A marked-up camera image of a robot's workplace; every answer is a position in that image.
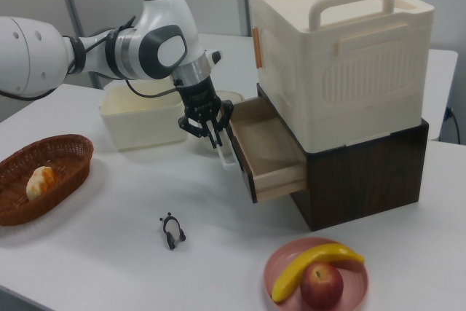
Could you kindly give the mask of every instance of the apple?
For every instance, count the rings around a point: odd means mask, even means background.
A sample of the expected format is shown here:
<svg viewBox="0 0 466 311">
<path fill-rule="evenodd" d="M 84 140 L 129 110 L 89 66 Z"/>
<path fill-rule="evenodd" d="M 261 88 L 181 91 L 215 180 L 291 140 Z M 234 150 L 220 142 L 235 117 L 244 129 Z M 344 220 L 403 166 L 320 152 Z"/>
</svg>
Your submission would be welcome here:
<svg viewBox="0 0 466 311">
<path fill-rule="evenodd" d="M 303 300 L 316 310 L 334 307 L 343 294 L 343 278 L 340 272 L 326 262 L 313 262 L 308 265 L 301 277 Z"/>
</svg>

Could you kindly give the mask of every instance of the brown basket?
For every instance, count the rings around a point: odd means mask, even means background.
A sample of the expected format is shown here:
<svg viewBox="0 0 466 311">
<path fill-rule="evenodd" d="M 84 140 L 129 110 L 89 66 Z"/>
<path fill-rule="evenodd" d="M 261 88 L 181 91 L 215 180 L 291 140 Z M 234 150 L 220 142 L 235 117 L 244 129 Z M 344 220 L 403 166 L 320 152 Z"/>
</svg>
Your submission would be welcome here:
<svg viewBox="0 0 466 311">
<path fill-rule="evenodd" d="M 81 135 L 59 135 L 24 147 L 0 163 L 0 225 L 37 219 L 67 198 L 89 175 L 94 147 Z M 51 167 L 57 183 L 29 201 L 26 185 L 35 169 Z"/>
</svg>

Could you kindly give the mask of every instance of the small panda figurine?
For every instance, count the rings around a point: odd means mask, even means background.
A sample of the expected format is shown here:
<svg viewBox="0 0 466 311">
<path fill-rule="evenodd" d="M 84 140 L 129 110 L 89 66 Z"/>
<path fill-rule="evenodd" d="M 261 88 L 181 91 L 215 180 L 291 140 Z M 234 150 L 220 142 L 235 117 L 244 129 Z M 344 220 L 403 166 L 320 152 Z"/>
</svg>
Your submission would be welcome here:
<svg viewBox="0 0 466 311">
<path fill-rule="evenodd" d="M 168 247 L 172 251 L 175 249 L 175 242 L 184 242 L 186 236 L 180 228 L 180 223 L 170 212 L 167 213 L 166 217 L 160 218 L 160 221 L 163 221 L 163 232 L 167 235 Z"/>
</svg>

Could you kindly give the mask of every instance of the yellow banana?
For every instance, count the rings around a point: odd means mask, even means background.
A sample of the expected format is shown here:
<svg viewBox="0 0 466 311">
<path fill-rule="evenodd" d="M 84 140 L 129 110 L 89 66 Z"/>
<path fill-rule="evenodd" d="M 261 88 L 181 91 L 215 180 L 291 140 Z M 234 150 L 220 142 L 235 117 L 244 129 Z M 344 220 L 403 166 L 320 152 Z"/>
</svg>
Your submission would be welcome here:
<svg viewBox="0 0 466 311">
<path fill-rule="evenodd" d="M 339 243 L 316 245 L 304 251 L 278 276 L 272 287 L 272 300 L 274 302 L 282 302 L 288 298 L 299 286 L 304 269 L 312 262 L 332 262 L 341 260 L 355 260 L 363 263 L 364 257 Z"/>
</svg>

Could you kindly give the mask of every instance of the pink plate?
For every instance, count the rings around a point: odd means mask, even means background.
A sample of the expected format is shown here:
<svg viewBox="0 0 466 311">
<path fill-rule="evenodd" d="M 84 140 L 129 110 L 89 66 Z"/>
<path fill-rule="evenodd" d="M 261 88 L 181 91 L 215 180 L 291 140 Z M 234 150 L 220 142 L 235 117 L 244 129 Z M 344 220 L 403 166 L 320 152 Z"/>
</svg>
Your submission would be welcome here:
<svg viewBox="0 0 466 311">
<path fill-rule="evenodd" d="M 286 266 L 303 251 L 324 243 L 337 243 L 325 238 L 309 237 L 289 242 L 275 251 L 267 261 L 264 268 L 264 287 L 266 294 L 272 293 L 272 286 L 278 275 Z M 339 303 L 329 311 L 353 311 L 358 310 L 366 297 L 368 290 L 368 276 L 363 264 L 353 260 L 332 263 L 343 277 L 343 295 Z M 281 311 L 314 311 L 301 297 L 299 287 L 284 302 L 271 304 Z"/>
</svg>

